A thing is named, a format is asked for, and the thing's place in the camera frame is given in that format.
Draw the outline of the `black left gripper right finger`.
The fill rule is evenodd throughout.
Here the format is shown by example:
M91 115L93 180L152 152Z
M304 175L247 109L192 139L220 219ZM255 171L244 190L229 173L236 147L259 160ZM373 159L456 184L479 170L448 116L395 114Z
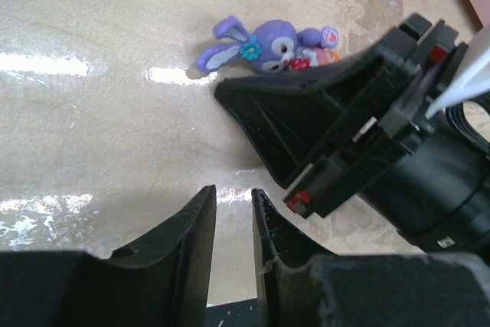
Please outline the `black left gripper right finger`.
M487 326L489 268L467 253L339 256L252 192L262 326Z

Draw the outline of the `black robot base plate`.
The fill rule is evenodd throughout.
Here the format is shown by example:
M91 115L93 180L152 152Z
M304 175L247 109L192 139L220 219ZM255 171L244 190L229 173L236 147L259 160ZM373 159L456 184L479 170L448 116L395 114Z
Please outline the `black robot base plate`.
M258 327L259 325L257 298L221 305L207 305L205 327Z

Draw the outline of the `purple elephant figurine toy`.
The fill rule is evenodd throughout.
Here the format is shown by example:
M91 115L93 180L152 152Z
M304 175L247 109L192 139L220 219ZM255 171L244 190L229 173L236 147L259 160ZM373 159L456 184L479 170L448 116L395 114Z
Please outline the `purple elephant figurine toy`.
M284 20L270 20L248 32L240 20L231 15L213 28L216 39L229 38L231 43L206 48L196 62L202 73L215 72L241 59L264 73L304 70L340 60L335 48L339 33L333 27L306 28L297 31Z

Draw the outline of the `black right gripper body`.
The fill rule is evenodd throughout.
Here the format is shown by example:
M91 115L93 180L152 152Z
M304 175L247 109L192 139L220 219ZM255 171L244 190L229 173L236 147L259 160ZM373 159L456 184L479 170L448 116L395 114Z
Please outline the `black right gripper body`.
M384 93L383 116L340 142L286 197L308 217L330 215L351 196L365 200L408 243L431 252L489 252L489 144L466 119L462 103L435 113L467 44L444 21L411 15L398 37L417 42L390 76L401 94Z

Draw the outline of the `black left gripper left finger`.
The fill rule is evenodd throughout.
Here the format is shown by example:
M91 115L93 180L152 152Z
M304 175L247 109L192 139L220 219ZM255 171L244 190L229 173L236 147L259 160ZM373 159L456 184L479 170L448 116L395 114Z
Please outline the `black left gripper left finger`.
M203 326L216 188L100 259L81 250L1 255L3 326Z

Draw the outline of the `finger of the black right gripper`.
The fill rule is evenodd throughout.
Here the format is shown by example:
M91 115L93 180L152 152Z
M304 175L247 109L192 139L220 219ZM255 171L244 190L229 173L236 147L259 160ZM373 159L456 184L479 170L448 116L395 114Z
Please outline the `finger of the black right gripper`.
M277 185L362 189L387 169L387 134L354 136L387 107L387 58L360 53L304 70L223 80L217 102L237 121Z

